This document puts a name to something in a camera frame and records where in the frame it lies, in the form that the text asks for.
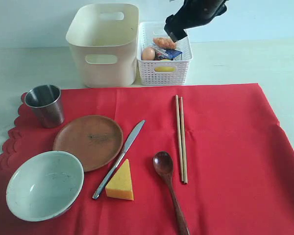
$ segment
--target chopsticks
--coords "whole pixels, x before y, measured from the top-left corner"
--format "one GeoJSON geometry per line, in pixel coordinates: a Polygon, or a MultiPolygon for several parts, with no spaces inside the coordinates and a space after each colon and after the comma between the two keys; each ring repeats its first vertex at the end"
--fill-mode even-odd
{"type": "Polygon", "coordinates": [[[177,126],[178,150],[179,150],[179,156],[180,156],[181,181],[187,184],[188,177],[187,177],[187,156],[186,156],[186,144],[185,144],[183,97],[180,98],[180,105],[181,105],[181,111],[179,109],[178,95],[175,95],[176,126],[177,126]]]}

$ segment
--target white bowl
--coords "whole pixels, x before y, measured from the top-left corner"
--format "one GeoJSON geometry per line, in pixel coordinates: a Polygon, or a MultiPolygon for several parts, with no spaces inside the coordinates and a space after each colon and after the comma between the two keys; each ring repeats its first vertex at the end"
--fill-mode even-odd
{"type": "Polygon", "coordinates": [[[6,202],[10,211],[22,220],[54,218],[72,205],[83,181],[82,164],[74,155],[45,152],[16,170],[6,189],[6,202]]]}

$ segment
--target brown plate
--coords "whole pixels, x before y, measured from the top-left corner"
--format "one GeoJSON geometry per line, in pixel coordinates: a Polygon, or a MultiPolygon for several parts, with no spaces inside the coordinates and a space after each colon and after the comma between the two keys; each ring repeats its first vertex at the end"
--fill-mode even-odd
{"type": "Polygon", "coordinates": [[[109,163],[123,145],[123,132],[112,119],[99,115],[80,117],[67,124],[54,140],[53,149],[76,156],[84,171],[109,163]]]}

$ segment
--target cheese wedge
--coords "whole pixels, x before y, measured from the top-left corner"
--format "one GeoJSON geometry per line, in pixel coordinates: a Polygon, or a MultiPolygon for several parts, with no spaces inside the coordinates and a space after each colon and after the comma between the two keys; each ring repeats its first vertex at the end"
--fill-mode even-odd
{"type": "Polygon", "coordinates": [[[108,197],[134,200],[131,171],[126,159],[105,187],[108,197]]]}

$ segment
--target plastic basket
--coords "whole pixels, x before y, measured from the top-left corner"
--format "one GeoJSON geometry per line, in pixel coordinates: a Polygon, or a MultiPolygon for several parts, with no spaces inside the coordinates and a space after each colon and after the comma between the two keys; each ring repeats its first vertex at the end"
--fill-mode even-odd
{"type": "Polygon", "coordinates": [[[66,40],[86,86],[135,81],[138,20],[138,8],[131,4],[89,4],[78,10],[66,40]]]}
{"type": "Polygon", "coordinates": [[[190,61],[193,58],[189,38],[177,42],[177,50],[183,52],[182,60],[178,61],[143,61],[144,48],[152,44],[155,37],[167,37],[163,22],[143,22],[138,29],[137,60],[141,81],[146,86],[184,85],[190,61]],[[174,67],[172,72],[156,72],[156,67],[174,67]]]}

